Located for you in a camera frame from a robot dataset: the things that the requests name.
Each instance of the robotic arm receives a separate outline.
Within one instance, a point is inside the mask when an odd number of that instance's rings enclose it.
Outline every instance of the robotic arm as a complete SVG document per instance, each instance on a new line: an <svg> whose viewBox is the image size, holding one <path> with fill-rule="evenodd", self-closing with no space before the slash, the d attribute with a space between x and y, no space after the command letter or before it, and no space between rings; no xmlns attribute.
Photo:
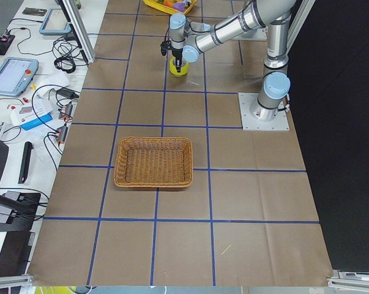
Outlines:
<svg viewBox="0 0 369 294"><path fill-rule="evenodd" d="M290 87L290 81L286 76L289 60L286 44L291 9L295 3L296 0L249 0L241 11L213 27L205 23L192 22L183 14L174 14L170 18L170 39L165 39L161 44L162 55L171 50L174 68L180 73L185 62L197 61L201 53L251 29L267 25L269 33L267 55L264 59L263 86L267 85L268 89L266 93L262 89L258 97L260 103L254 105L252 109L254 116L270 121L276 115L275 112L278 111L276 109ZM274 72L280 73L268 77Z"/></svg>

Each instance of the monitor stand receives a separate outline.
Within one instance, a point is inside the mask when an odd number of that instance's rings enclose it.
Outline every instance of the monitor stand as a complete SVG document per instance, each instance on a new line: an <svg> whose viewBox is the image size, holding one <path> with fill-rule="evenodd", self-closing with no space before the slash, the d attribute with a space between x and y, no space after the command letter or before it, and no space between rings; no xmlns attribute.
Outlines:
<svg viewBox="0 0 369 294"><path fill-rule="evenodd" d="M40 193L8 191L0 197L0 202L6 204L0 203L0 232L29 231L39 206Z"/></svg>

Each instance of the yellow basket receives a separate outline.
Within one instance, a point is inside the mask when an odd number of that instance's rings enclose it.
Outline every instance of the yellow basket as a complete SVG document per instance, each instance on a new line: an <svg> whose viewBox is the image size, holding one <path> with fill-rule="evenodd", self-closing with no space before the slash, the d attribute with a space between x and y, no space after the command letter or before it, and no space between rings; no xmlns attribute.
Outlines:
<svg viewBox="0 0 369 294"><path fill-rule="evenodd" d="M191 5L184 12L180 12L176 9L173 9L161 3L158 3L157 0L143 0L143 2L150 7L156 8L160 11L164 11L168 14L175 14L175 13L187 14L192 9L192 7L194 7L197 0L192 0Z"/></svg>
<svg viewBox="0 0 369 294"><path fill-rule="evenodd" d="M119 187L188 187L192 176L187 138L127 137L119 143L114 169Z"/></svg>

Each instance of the scratch on tile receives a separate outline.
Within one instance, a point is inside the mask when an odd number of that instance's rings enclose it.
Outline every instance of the scratch on tile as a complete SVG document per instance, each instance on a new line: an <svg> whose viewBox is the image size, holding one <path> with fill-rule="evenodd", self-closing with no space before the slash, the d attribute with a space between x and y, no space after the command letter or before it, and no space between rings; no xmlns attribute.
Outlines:
<svg viewBox="0 0 369 294"><path fill-rule="evenodd" d="M221 253L221 255L223 255L226 251L228 251L228 249L230 248L230 247L232 247L232 244L230 244L222 253Z"/></svg>

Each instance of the tablet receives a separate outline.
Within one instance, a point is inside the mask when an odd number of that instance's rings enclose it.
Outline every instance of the tablet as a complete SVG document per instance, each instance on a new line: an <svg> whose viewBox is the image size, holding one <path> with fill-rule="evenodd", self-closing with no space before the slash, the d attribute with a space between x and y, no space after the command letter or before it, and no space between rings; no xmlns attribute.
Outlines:
<svg viewBox="0 0 369 294"><path fill-rule="evenodd" d="M18 96L25 91L39 68L36 59L6 58L0 67L0 95Z"/></svg>
<svg viewBox="0 0 369 294"><path fill-rule="evenodd" d="M45 16L39 32L42 35L66 35L71 28L62 9L50 9Z"/></svg>

